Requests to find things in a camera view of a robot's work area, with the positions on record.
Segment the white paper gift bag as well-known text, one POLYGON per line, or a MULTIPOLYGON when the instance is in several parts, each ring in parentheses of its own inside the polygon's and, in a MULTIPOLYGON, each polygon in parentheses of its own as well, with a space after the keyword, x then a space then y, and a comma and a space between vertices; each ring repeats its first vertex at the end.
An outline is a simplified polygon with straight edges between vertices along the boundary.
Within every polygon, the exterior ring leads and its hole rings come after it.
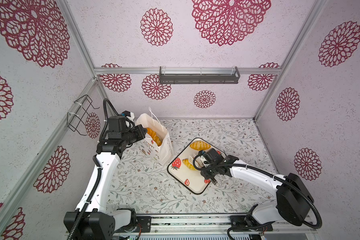
POLYGON ((135 121, 136 125, 142 125, 146 130, 151 130, 156 139, 159 138, 159 146, 155 138, 149 133, 145 134, 145 138, 140 142, 142 152, 161 166, 166 166, 175 157, 170 133, 161 123, 157 116, 149 107, 149 114, 141 114, 135 121))

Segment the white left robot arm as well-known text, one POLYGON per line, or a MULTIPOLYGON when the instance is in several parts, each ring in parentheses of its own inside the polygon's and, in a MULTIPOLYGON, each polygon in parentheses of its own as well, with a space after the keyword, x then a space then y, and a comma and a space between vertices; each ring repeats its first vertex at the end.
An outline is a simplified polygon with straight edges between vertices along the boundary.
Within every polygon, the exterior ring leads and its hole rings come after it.
POLYGON ((103 100, 103 108, 106 123, 92 157, 95 167, 91 179, 76 209, 64 217, 69 240, 110 240, 118 230, 131 232, 139 227, 134 209, 122 208, 113 216, 107 214, 106 198, 124 151, 144 140, 147 129, 133 122, 133 113, 119 114, 108 99, 103 100))

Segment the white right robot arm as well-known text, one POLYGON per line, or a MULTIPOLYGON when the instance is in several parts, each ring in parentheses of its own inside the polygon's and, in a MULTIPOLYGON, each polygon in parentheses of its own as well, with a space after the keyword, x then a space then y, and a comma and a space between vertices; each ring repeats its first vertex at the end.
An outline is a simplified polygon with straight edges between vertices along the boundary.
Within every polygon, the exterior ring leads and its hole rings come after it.
POLYGON ((223 157, 215 149, 200 150, 191 162, 205 180, 215 183, 216 175, 241 179, 276 198, 274 202, 252 206, 242 224, 227 230, 229 239, 233 238, 232 231, 263 233, 280 220, 285 220, 293 226, 305 225, 312 229, 320 229, 323 226, 322 217, 314 205, 312 195, 300 177, 295 174, 287 176, 273 174, 251 166, 235 156, 223 157))

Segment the fake croissant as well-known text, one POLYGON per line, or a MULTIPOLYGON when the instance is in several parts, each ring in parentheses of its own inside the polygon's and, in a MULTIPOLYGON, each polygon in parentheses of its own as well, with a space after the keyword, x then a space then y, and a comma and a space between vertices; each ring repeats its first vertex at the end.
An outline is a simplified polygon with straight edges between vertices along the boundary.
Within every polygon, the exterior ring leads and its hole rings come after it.
POLYGON ((189 159, 183 159, 182 160, 183 164, 190 170, 192 171, 196 171, 197 169, 193 166, 192 163, 190 163, 189 159))
POLYGON ((202 141, 198 140, 190 144, 190 148, 196 151, 205 151, 211 148, 211 145, 202 141))

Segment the long braided fake bread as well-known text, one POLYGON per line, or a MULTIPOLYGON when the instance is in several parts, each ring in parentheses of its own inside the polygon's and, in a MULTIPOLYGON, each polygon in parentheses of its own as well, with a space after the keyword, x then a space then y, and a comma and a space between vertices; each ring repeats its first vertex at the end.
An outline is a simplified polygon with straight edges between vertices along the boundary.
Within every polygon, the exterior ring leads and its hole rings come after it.
POLYGON ((151 128, 147 128, 147 134, 152 138, 152 140, 157 144, 158 147, 162 145, 162 140, 151 128))

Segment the white slotted serving tongs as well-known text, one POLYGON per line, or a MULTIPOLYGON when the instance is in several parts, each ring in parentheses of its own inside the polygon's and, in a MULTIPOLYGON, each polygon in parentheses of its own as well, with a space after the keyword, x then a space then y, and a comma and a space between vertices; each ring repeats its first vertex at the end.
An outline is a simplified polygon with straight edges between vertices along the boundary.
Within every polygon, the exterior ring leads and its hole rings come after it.
POLYGON ((197 158, 195 160, 195 163, 194 163, 194 158, 196 157, 196 155, 189 155, 189 158, 188 158, 188 161, 189 163, 193 166, 193 165, 196 165, 198 168, 202 168, 204 166, 203 162, 200 161, 199 158, 197 158))

